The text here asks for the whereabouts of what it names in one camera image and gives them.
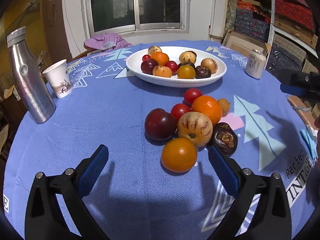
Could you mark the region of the person right hand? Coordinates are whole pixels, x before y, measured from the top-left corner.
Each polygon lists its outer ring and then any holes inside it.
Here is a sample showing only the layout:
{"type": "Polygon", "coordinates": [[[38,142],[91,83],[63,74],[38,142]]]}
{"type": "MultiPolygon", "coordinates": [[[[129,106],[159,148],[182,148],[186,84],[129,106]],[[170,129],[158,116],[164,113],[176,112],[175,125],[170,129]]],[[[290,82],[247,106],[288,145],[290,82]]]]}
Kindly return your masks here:
{"type": "Polygon", "coordinates": [[[320,116],[317,117],[315,120],[315,127],[318,128],[316,150],[317,150],[317,155],[318,155],[317,168],[320,170],[320,116]]]}

